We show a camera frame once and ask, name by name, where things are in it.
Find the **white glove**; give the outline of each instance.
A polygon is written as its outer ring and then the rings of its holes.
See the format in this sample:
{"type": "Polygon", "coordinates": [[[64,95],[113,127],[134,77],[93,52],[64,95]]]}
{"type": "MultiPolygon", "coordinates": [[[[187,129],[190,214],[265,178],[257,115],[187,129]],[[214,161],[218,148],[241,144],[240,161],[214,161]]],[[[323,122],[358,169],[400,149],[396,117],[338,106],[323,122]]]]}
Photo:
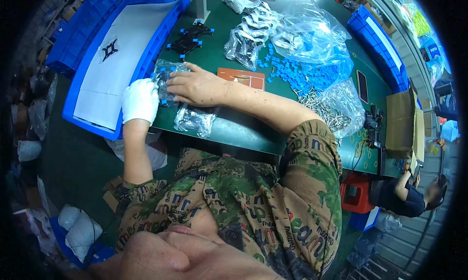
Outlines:
{"type": "Polygon", "coordinates": [[[150,125],[153,123],[158,112],[158,88],[150,78],[136,80],[125,88],[122,101],[124,124],[132,119],[144,119],[150,125]]]}

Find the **green workbench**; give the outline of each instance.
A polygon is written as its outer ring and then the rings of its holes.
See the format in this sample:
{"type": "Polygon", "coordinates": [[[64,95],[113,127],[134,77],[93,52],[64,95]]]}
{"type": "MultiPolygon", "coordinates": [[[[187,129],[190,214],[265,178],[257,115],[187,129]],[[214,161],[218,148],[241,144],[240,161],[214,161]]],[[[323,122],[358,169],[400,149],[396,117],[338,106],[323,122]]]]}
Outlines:
{"type": "MultiPolygon", "coordinates": [[[[206,1],[207,9],[210,10],[211,13],[206,20],[205,25],[209,28],[214,28],[214,35],[202,36],[199,39],[203,41],[202,48],[195,49],[188,53],[185,60],[195,63],[203,69],[213,73],[216,73],[219,67],[247,70],[239,62],[226,59],[223,49],[224,44],[229,39],[231,29],[241,22],[242,15],[236,14],[231,10],[231,8],[222,3],[221,0],[206,1]]],[[[284,6],[290,1],[291,0],[276,0],[270,5],[272,9],[281,12],[284,6]]],[[[351,16],[351,13],[348,10],[333,0],[315,1],[320,8],[330,12],[346,27],[346,23],[351,16]]],[[[175,25],[173,32],[169,35],[167,43],[172,43],[178,39],[181,36],[181,33],[179,32],[180,29],[190,28],[195,18],[195,1],[193,1],[188,6],[179,22],[175,25]]],[[[369,104],[363,104],[364,109],[370,110],[372,103],[376,104],[383,112],[386,112],[386,96],[391,95],[392,91],[383,81],[380,72],[377,70],[375,64],[369,58],[360,43],[353,38],[348,40],[346,45],[354,62],[353,73],[351,74],[354,84],[357,85],[356,70],[361,71],[367,78],[369,104]]],[[[264,58],[267,52],[267,47],[261,49],[259,54],[260,58],[264,58]]],[[[279,54],[275,54],[274,56],[283,58],[279,54]]],[[[179,54],[177,52],[166,49],[161,52],[159,58],[172,62],[180,61],[179,54]]],[[[257,72],[264,73],[266,78],[268,78],[270,72],[272,72],[272,68],[258,67],[257,72]]],[[[272,83],[267,82],[265,90],[297,101],[297,96],[291,90],[289,84],[283,82],[281,78],[273,78],[272,83]]],[[[197,136],[196,131],[193,130],[186,132],[176,131],[174,129],[175,116],[176,111],[174,109],[160,106],[158,115],[153,122],[153,126],[165,131],[178,132],[193,137],[197,136]]],[[[384,145],[386,119],[384,119],[383,127],[380,139],[384,145]]],[[[364,133],[364,129],[361,129],[357,133],[354,133],[354,135],[343,138],[342,147],[338,148],[338,152],[341,156],[344,168],[352,169],[355,166],[360,153],[357,151],[357,148],[360,147],[359,142],[362,141],[365,136],[366,134],[364,133]]],[[[213,123],[211,135],[207,140],[269,154],[282,155],[285,148],[286,137],[280,135],[278,132],[272,130],[270,127],[255,118],[230,108],[221,107],[218,117],[213,123]]],[[[356,165],[355,170],[376,174],[377,149],[369,149],[364,143],[362,151],[362,156],[358,165],[356,165]]],[[[399,176],[398,171],[393,164],[393,160],[386,160],[384,175],[391,177],[399,176]]]]}

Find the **lips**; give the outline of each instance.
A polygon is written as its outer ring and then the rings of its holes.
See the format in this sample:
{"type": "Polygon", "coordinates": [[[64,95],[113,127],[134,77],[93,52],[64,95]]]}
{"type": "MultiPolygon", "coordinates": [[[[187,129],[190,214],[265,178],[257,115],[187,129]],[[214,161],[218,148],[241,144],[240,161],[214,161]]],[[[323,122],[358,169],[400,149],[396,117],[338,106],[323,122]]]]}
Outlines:
{"type": "Polygon", "coordinates": [[[189,235],[189,236],[199,237],[198,234],[193,232],[193,230],[191,228],[188,228],[188,227],[182,226],[182,225],[174,225],[171,228],[169,228],[167,231],[175,232],[175,233],[179,233],[179,234],[185,234],[185,235],[189,235]]]}

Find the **orange card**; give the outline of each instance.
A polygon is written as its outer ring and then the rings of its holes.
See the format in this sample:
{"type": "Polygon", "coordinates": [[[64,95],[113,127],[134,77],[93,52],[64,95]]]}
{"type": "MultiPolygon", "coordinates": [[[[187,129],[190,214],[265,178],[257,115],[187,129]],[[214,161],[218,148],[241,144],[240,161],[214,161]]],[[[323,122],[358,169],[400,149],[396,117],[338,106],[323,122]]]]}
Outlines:
{"type": "Polygon", "coordinates": [[[225,80],[239,82],[257,90],[265,91],[265,75],[262,73],[219,67],[217,75],[225,80]]]}

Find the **blue bin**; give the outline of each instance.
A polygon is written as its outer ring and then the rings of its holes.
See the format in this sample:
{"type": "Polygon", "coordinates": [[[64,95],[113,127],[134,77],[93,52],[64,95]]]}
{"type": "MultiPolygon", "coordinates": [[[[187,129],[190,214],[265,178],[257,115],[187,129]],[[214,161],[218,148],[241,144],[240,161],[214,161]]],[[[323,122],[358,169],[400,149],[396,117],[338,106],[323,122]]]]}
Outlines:
{"type": "Polygon", "coordinates": [[[348,26],[361,40],[382,70],[393,93],[409,89],[406,68],[390,38],[369,11],[361,5],[348,20],[348,26]]]}
{"type": "Polygon", "coordinates": [[[63,30],[67,26],[67,23],[68,22],[64,19],[60,20],[60,22],[58,22],[57,29],[55,29],[54,33],[52,33],[50,40],[57,41],[57,39],[60,37],[60,35],[62,35],[63,30]]]}
{"type": "Polygon", "coordinates": [[[86,49],[123,0],[86,0],[60,33],[45,65],[73,77],[86,49]]]}
{"type": "Polygon", "coordinates": [[[130,80],[130,85],[137,79],[149,78],[152,69],[155,66],[155,61],[160,53],[161,47],[166,43],[169,34],[174,28],[176,22],[179,20],[181,14],[185,11],[187,6],[190,4],[190,0],[125,0],[107,19],[104,25],[101,27],[96,37],[92,40],[89,45],[86,54],[84,55],[82,61],[80,62],[78,69],[76,70],[75,76],[72,80],[70,88],[68,90],[68,95],[65,100],[65,105],[62,111],[62,117],[67,121],[78,125],[79,127],[93,132],[99,136],[105,137],[110,140],[116,140],[121,137],[122,132],[122,110],[120,110],[120,115],[117,120],[117,125],[115,131],[103,128],[101,126],[92,124],[89,121],[85,121],[73,116],[75,111],[76,102],[78,100],[79,90],[83,79],[86,75],[88,67],[91,63],[91,60],[94,57],[99,45],[101,45],[104,37],[106,36],[110,26],[120,14],[120,12],[127,5],[137,5],[137,4],[163,4],[177,1],[176,4],[172,7],[169,13],[161,22],[161,25],[156,29],[151,40],[149,41],[146,49],[144,50],[136,68],[130,80]]]}
{"type": "Polygon", "coordinates": [[[353,213],[351,214],[351,218],[348,225],[353,227],[354,229],[366,231],[374,227],[375,223],[377,222],[379,212],[380,207],[375,207],[366,214],[353,213]]]}

